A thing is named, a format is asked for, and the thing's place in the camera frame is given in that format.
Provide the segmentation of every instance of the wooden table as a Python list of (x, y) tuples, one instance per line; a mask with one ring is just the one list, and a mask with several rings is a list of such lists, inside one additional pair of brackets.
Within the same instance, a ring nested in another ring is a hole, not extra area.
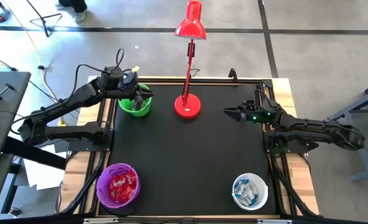
[[(183, 77), (141, 77), (142, 82), (146, 82), (146, 79), (148, 78), (183, 78)], [(221, 77), (207, 77), (207, 78), (213, 78), (213, 79), (225, 79), (225, 80), (231, 80), (232, 78), (221, 78)], [(296, 109), (295, 104), (293, 102), (292, 97), (292, 91), (290, 89), (289, 79), (287, 78), (241, 78), (243, 79), (250, 79), (250, 80), (260, 80), (260, 79), (271, 79), (273, 86), (274, 86), (274, 94), (275, 94), (275, 100), (281, 104), (282, 108), (286, 110), (288, 114), (291, 114), (293, 116), (296, 116)], [(108, 107), (105, 106), (104, 112), (103, 112), (103, 120), (106, 119), (108, 115)], [(82, 108), (80, 111), (80, 115), (78, 118), (77, 125), (84, 125), (87, 122), (90, 121), (96, 121), (97, 115), (99, 110), (99, 104), (94, 105), (89, 108)], [(78, 152), (74, 155), (74, 157), (68, 162), (67, 168), (65, 169), (65, 176), (63, 180), (63, 184), (61, 187), (61, 195), (62, 195), (62, 203), (60, 210), (63, 210), (68, 206), (68, 204), (75, 198), (81, 187), (83, 186), (83, 183), (85, 181), (85, 175), (86, 175), (86, 169), (88, 166), (89, 161), (89, 152)], [(98, 155), (96, 155), (96, 158), (94, 160), (94, 166), (97, 164), (98, 161)], [(300, 198), (303, 200), (304, 203), (308, 206), (308, 208), (318, 214), (318, 206), (315, 199), (315, 193), (313, 188), (313, 183), (311, 180), (310, 170), (308, 167), (308, 164), (304, 161), (304, 158), (297, 154), (287, 154), (287, 161), (288, 161), (288, 167), (290, 171), (290, 178), (292, 181), (292, 186), (296, 190), (297, 194), (300, 196)], [(91, 186), (87, 202), (86, 202), (86, 208), (85, 212), (88, 212), (91, 206), (91, 201), (94, 195), (94, 186), (95, 183)], [(282, 197), (283, 197), (283, 204), (285, 207), (285, 210), (290, 213), (290, 206), (289, 206), (289, 200), (287, 191), (281, 184), (282, 189)], [(235, 216), (222, 216), (222, 217), (230, 217), (230, 218), (254, 218), (255, 216), (249, 216), (249, 215), (235, 215)], [(276, 215), (268, 216), (269, 218), (276, 218)], [(266, 216), (257, 216), (257, 218), (266, 218)]]

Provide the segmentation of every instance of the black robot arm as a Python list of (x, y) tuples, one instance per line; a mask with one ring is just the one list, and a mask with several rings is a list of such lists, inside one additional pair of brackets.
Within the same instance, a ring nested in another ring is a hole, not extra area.
[(262, 106), (246, 100), (236, 108), (225, 108), (224, 112), (244, 126), (246, 121), (270, 124), (275, 129), (274, 143), (278, 147), (288, 146), (292, 140), (303, 141), (309, 150), (318, 147), (316, 142), (333, 143), (343, 149), (355, 151), (364, 147), (365, 137), (350, 125), (337, 121), (298, 119), (287, 114), (274, 100), (265, 98)]
[(94, 143), (102, 142), (104, 133), (97, 122), (84, 126), (61, 127), (49, 127), (47, 123), (75, 109), (93, 106), (105, 98), (134, 100), (134, 107), (138, 110), (143, 100), (151, 96), (153, 93), (150, 90), (139, 86), (137, 72), (123, 73), (119, 67), (108, 67), (100, 77), (77, 89), (67, 99), (34, 111), (24, 120), (18, 131), (22, 140), (31, 146), (49, 139), (87, 138)]

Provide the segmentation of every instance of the plastic container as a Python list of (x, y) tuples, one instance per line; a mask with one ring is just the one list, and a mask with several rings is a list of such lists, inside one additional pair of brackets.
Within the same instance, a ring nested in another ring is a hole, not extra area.
[[(115, 176), (116, 174), (124, 174), (128, 170), (133, 170), (134, 173), (136, 174), (137, 177), (136, 188), (134, 189), (133, 196), (127, 202), (117, 203), (115, 200), (109, 197), (109, 183), (113, 176)], [(140, 178), (137, 175), (137, 172), (130, 165), (123, 163), (113, 164), (107, 167), (103, 171), (103, 173), (101, 173), (100, 177), (98, 178), (96, 188), (98, 200), (103, 205), (105, 205), (108, 208), (121, 208), (127, 205), (128, 203), (132, 202), (140, 193)]]
[[(252, 182), (256, 187), (257, 190), (259, 191), (259, 196), (256, 200), (256, 203), (253, 204), (252, 206), (246, 207), (243, 206), (242, 204), (240, 204), (237, 200), (237, 198), (235, 197), (234, 194), (234, 188), (235, 188), (235, 184), (239, 181), (239, 180), (249, 180), (250, 182)], [(248, 211), (253, 211), (253, 210), (257, 210), (261, 207), (263, 207), (263, 205), (266, 203), (267, 198), (269, 197), (269, 191), (268, 191), (268, 187), (265, 184), (264, 180), (261, 179), (261, 177), (259, 177), (258, 175), (255, 174), (251, 174), (251, 173), (247, 173), (247, 174), (241, 174), (233, 183), (232, 185), (232, 197), (234, 198), (235, 203), (241, 207), (244, 210), (248, 210)]]
[[(141, 88), (145, 88), (149, 90), (149, 88), (146, 85), (141, 84), (141, 83), (139, 83), (139, 85)], [(131, 115), (135, 117), (142, 117), (148, 114), (149, 110), (151, 109), (152, 97), (146, 99), (145, 102), (146, 102), (145, 106), (136, 111), (136, 110), (132, 110), (133, 103), (134, 103), (132, 100), (123, 99), (123, 100), (117, 101), (117, 103), (122, 108), (122, 110), (130, 113)]]

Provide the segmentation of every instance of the wooden table frame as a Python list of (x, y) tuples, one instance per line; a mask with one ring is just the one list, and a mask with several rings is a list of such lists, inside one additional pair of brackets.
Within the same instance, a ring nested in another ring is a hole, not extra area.
[[(169, 81), (168, 83), (157, 83), (155, 80), (164, 79)], [(213, 85), (243, 85), (243, 83), (234, 83), (233, 78), (223, 78), (223, 77), (194, 77), (193, 80), (216, 80), (216, 83)], [(185, 77), (140, 77), (140, 82), (151, 85), (171, 85), (171, 84), (180, 84), (184, 82)], [(271, 80), (274, 87), (274, 95), (275, 100), (282, 106), (282, 108), (293, 116), (296, 116), (295, 105), (292, 98), (292, 91), (290, 89), (289, 80), (287, 78), (240, 78), (239, 81), (261, 81), (261, 80)], [(204, 83), (191, 83), (191, 85), (204, 85)], [(110, 99), (105, 100), (105, 105), (109, 105), (111, 103)], [(108, 113), (110, 113), (110, 108), (108, 106), (104, 107), (104, 111), (102, 112), (102, 121), (105, 121), (108, 117)], [(78, 118), (77, 125), (84, 125), (87, 122), (96, 121), (99, 114), (99, 104), (94, 105), (89, 108), (82, 108), (80, 111), (80, 115)], [(307, 205), (307, 207), (314, 213), (318, 214), (318, 206), (315, 199), (315, 193), (313, 189), (313, 184), (311, 180), (310, 169), (304, 158), (297, 154), (286, 154), (287, 156), (287, 164), (290, 174), (290, 179), (292, 182), (292, 187), (295, 189), (297, 194), (303, 200), (303, 202)], [(90, 152), (78, 152), (73, 158), (68, 162), (67, 167), (65, 169), (65, 176), (61, 187), (61, 195), (62, 195), (62, 203), (60, 210), (63, 210), (68, 206), (68, 204), (75, 198), (76, 194), (81, 189), (85, 177), (86, 177), (86, 168), (88, 166), (90, 157)], [(108, 161), (109, 153), (107, 152), (106, 160), (104, 163), (104, 168)], [(99, 152), (96, 153), (95, 156), (95, 165), (97, 164), (99, 158)], [(287, 213), (290, 213), (290, 204), (288, 199), (288, 194), (286, 189), (281, 185), (281, 193), (283, 206)], [(88, 196), (85, 203), (85, 212), (89, 212), (91, 208), (91, 204), (93, 201), (94, 195), (94, 187), (95, 183), (91, 186), (88, 192)], [(213, 215), (213, 216), (191, 216), (191, 217), (199, 217), (199, 218), (277, 218), (278, 215)]]

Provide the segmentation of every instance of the lamp shade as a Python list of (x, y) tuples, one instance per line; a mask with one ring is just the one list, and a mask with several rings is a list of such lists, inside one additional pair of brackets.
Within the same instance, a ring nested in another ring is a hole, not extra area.
[(178, 25), (175, 36), (206, 40), (206, 31), (201, 23), (202, 3), (190, 0), (186, 6), (186, 15)]

